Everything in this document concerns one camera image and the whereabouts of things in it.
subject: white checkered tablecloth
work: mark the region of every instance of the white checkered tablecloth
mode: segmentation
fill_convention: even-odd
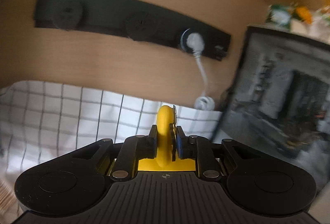
[[[20,81],[0,93],[0,177],[14,184],[28,168],[102,138],[147,135],[164,102],[64,84]],[[210,138],[221,115],[177,106],[187,135]],[[18,206],[14,216],[19,214]]]

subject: white power cord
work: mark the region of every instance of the white power cord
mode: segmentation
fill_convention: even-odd
[[[205,46],[202,36],[197,32],[193,32],[189,34],[187,38],[187,46],[190,47],[193,51],[198,69],[201,72],[204,81],[204,90],[202,92],[202,95],[196,99],[194,108],[200,110],[214,110],[215,107],[214,100],[211,97],[205,96],[207,91],[208,81],[207,81],[206,72],[204,70],[201,61],[201,55]]]

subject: orange flower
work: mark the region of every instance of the orange flower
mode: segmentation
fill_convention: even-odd
[[[296,8],[296,14],[301,18],[302,21],[311,24],[312,16],[311,12],[305,6],[299,6]]]

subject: ribbed black surface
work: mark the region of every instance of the ribbed black surface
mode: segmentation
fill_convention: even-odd
[[[220,184],[202,181],[193,172],[139,172],[131,181],[113,184],[99,204],[81,214],[64,218],[46,218],[27,212],[15,223],[315,224],[318,222],[307,213],[283,218],[252,214],[233,203]]]

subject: screw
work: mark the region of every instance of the screw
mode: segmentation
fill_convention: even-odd
[[[204,171],[203,175],[205,177],[208,177],[208,178],[216,178],[218,177],[220,174],[218,171],[215,171],[215,170],[206,170]]]
[[[124,170],[117,170],[112,173],[112,176],[115,178],[125,178],[128,176],[128,173]]]

